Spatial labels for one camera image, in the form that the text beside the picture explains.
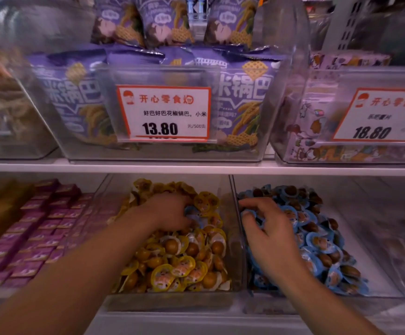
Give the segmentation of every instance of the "orange tag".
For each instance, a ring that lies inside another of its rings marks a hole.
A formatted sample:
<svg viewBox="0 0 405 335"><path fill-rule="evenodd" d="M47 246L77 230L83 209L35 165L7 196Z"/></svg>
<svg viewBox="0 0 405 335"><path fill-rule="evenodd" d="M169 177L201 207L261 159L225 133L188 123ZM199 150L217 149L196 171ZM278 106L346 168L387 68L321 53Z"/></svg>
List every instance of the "orange tag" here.
<svg viewBox="0 0 405 335"><path fill-rule="evenodd" d="M118 85L130 141L205 142L210 132L210 87Z"/></svg>
<svg viewBox="0 0 405 335"><path fill-rule="evenodd" d="M405 89L358 88L332 140L405 142Z"/></svg>

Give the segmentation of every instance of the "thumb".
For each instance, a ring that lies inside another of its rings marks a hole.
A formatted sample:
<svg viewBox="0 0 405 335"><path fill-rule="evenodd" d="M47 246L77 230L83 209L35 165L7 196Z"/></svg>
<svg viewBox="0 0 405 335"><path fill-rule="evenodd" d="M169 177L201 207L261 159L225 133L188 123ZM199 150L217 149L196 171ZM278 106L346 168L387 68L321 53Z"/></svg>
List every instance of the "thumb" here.
<svg viewBox="0 0 405 335"><path fill-rule="evenodd" d="M266 234L260 229L255 221L255 217L248 211L241 213L241 221L243 222L244 231L249 244L258 244Z"/></svg>

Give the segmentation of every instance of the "red logo on price tag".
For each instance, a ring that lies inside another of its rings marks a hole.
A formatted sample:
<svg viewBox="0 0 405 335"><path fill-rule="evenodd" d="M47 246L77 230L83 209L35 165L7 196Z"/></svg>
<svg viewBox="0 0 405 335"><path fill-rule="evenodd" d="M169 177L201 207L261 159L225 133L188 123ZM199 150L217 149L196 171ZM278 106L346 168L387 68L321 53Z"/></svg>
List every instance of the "red logo on price tag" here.
<svg viewBox="0 0 405 335"><path fill-rule="evenodd" d="M332 140L405 142L405 89L358 88Z"/></svg>
<svg viewBox="0 0 405 335"><path fill-rule="evenodd" d="M118 85L122 115L131 141L207 141L210 87Z"/></svg>

